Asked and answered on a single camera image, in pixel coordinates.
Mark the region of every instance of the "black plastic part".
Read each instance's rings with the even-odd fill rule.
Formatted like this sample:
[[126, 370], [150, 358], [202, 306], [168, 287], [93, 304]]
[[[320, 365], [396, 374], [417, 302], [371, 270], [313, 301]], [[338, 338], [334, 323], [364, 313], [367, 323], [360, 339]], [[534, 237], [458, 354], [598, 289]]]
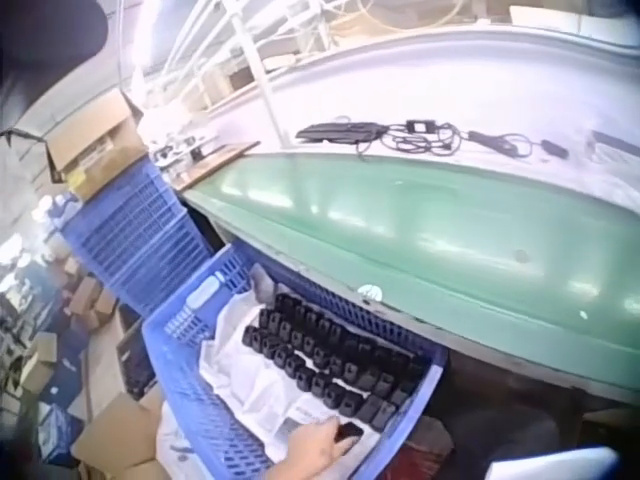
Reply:
[[329, 329], [329, 338], [327, 339], [329, 345], [334, 348], [338, 347], [342, 340], [343, 333], [344, 327], [342, 325], [338, 325], [337, 323], [331, 325], [331, 328]]
[[362, 430], [359, 426], [357, 426], [353, 422], [343, 423], [338, 427], [338, 431], [336, 432], [336, 436], [333, 441], [335, 443], [339, 443], [345, 438], [357, 437], [360, 438], [364, 435], [364, 430]]
[[296, 350], [302, 350], [302, 344], [304, 343], [304, 333], [300, 330], [294, 330], [291, 332], [291, 346]]
[[254, 327], [253, 325], [249, 325], [247, 328], [244, 329], [244, 332], [242, 333], [242, 344], [245, 347], [250, 347], [251, 346], [251, 335], [256, 330], [257, 330], [257, 328]]
[[391, 364], [393, 350], [387, 347], [378, 346], [373, 351], [373, 363], [380, 370], [387, 370]]
[[344, 366], [344, 375], [342, 379], [349, 385], [355, 385], [358, 383], [358, 377], [360, 375], [360, 367], [353, 362], [347, 362]]
[[271, 316], [271, 313], [273, 313], [272, 310], [269, 310], [268, 308], [263, 308], [262, 310], [260, 310], [260, 314], [258, 315], [258, 326], [264, 330], [267, 329], [267, 327], [269, 326], [269, 317]]
[[282, 315], [278, 312], [274, 312], [269, 316], [269, 326], [267, 330], [272, 335], [277, 335], [280, 330], [280, 323], [282, 323]]
[[409, 356], [402, 352], [393, 352], [393, 355], [391, 356], [391, 364], [388, 370], [397, 377], [402, 377], [407, 371], [410, 360]]
[[342, 378], [344, 375], [344, 361], [339, 355], [331, 355], [329, 359], [329, 373], [336, 378]]
[[342, 356], [346, 360], [356, 360], [358, 358], [358, 336], [350, 332], [345, 332], [342, 342]]
[[393, 390], [396, 379], [390, 373], [383, 373], [378, 379], [378, 383], [373, 387], [373, 394], [380, 398], [387, 398]]
[[418, 384], [412, 380], [404, 380], [398, 385], [398, 388], [391, 394], [389, 401], [396, 407], [401, 407], [407, 398], [415, 391]]
[[311, 382], [316, 374], [315, 370], [309, 367], [300, 367], [296, 371], [296, 387], [301, 392], [311, 391]]
[[373, 387], [378, 383], [381, 374], [382, 372], [378, 367], [369, 367], [367, 371], [362, 374], [358, 383], [356, 383], [356, 388], [363, 392], [373, 391]]
[[343, 417], [353, 417], [364, 403], [364, 397], [357, 392], [347, 392], [342, 399], [338, 413]]
[[309, 310], [304, 317], [304, 325], [308, 335], [318, 334], [318, 324], [320, 317], [313, 310]]
[[378, 414], [378, 410], [382, 406], [384, 401], [376, 397], [375, 395], [369, 395], [367, 399], [364, 401], [364, 405], [358, 411], [356, 418], [364, 423], [371, 423], [375, 416]]
[[295, 378], [296, 372], [304, 367], [304, 365], [304, 359], [300, 355], [294, 353], [287, 358], [287, 361], [284, 364], [284, 373], [286, 373], [289, 378]]
[[324, 391], [324, 398], [322, 399], [322, 403], [324, 403], [327, 408], [336, 410], [340, 407], [345, 393], [346, 390], [344, 387], [341, 387], [337, 383], [332, 383]]
[[327, 317], [320, 317], [318, 321], [318, 339], [321, 342], [327, 342], [329, 340], [329, 332], [331, 331], [331, 327], [333, 326], [333, 322]]
[[373, 418], [373, 421], [370, 423], [371, 428], [373, 428], [376, 432], [381, 433], [384, 430], [384, 427], [387, 426], [391, 417], [393, 417], [398, 408], [389, 402], [382, 402], [380, 406], [380, 410]]
[[316, 347], [313, 350], [313, 365], [318, 370], [325, 370], [329, 366], [329, 351], [322, 347]]
[[304, 305], [296, 305], [293, 309], [293, 323], [295, 326], [304, 328], [304, 318], [307, 315], [307, 307]]
[[265, 335], [263, 330], [255, 330], [251, 334], [251, 348], [256, 353], [262, 353], [262, 337]]
[[273, 360], [276, 355], [276, 350], [282, 345], [282, 341], [274, 336], [270, 335], [262, 339], [262, 354], [267, 360]]
[[315, 377], [313, 377], [313, 381], [311, 382], [311, 393], [314, 397], [324, 398], [325, 390], [332, 383], [331, 375], [327, 375], [322, 372], [316, 373]]
[[278, 336], [283, 342], [289, 342], [291, 340], [291, 322], [287, 322], [286, 320], [280, 324], [280, 330], [278, 331]]
[[411, 363], [409, 363], [409, 367], [404, 374], [404, 378], [407, 380], [415, 380], [420, 381], [422, 377], [424, 377], [425, 372], [427, 371], [428, 362], [424, 358], [413, 357], [411, 359]]
[[562, 160], [566, 160], [567, 158], [569, 158], [569, 150], [561, 147], [557, 143], [550, 142], [549, 140], [542, 140], [540, 142], [540, 147], [542, 148], [542, 150], [553, 157], [557, 157]]
[[311, 335], [304, 336], [302, 343], [302, 352], [309, 358], [313, 357], [313, 350], [316, 348], [316, 340]]
[[358, 340], [358, 361], [362, 365], [368, 365], [371, 362], [371, 356], [376, 348], [376, 344], [370, 338], [360, 337]]
[[287, 362], [287, 358], [289, 358], [289, 356], [292, 354], [293, 354], [293, 349], [291, 348], [290, 345], [281, 344], [276, 349], [276, 353], [273, 357], [273, 363], [276, 365], [276, 367], [284, 369], [284, 365]]

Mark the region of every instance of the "blue plastic crate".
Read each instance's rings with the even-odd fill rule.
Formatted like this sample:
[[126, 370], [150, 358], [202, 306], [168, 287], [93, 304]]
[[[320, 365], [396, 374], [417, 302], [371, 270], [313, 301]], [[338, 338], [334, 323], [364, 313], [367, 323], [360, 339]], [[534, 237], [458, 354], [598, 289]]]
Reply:
[[309, 302], [330, 310], [358, 328], [431, 359], [412, 399], [387, 425], [379, 443], [353, 475], [359, 480], [376, 478], [420, 418], [442, 374], [446, 349], [348, 302], [241, 242], [227, 246], [208, 261], [143, 325], [158, 381], [180, 427], [215, 478], [257, 478], [259, 472], [271, 465], [261, 442], [235, 419], [200, 377], [200, 343], [211, 338], [214, 330], [185, 306], [187, 297], [207, 277], [215, 275], [222, 280], [214, 294], [220, 312], [234, 294], [249, 289], [248, 269], [256, 262], [272, 278]]
[[108, 283], [184, 212], [145, 156], [85, 203], [60, 233], [85, 267]]
[[58, 360], [53, 375], [42, 389], [38, 399], [47, 405], [67, 409], [82, 391], [80, 358], [58, 348]]
[[141, 248], [106, 285], [116, 297], [148, 317], [209, 258], [209, 246], [184, 213]]
[[59, 467], [77, 467], [79, 462], [71, 455], [71, 445], [83, 428], [82, 420], [53, 405], [38, 426], [42, 461]]

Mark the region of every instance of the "cardboard box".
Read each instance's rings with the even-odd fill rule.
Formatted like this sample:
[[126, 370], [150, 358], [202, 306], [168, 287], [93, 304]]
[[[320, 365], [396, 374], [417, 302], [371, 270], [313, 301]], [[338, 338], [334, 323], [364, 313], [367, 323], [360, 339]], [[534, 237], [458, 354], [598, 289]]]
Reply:
[[98, 317], [101, 325], [107, 323], [113, 317], [113, 311], [116, 309], [116, 297], [106, 288], [102, 289], [100, 296], [96, 300], [93, 310]]
[[69, 189], [88, 200], [147, 153], [138, 135], [140, 110], [114, 89], [56, 129], [47, 138], [47, 154]]
[[117, 476], [155, 460], [157, 429], [157, 420], [149, 410], [126, 393], [119, 393], [85, 427], [71, 453], [87, 465]]
[[24, 355], [20, 385], [25, 390], [39, 394], [53, 376], [58, 359], [58, 343], [55, 333], [39, 332]]
[[116, 480], [171, 480], [164, 467], [157, 460], [128, 468]]

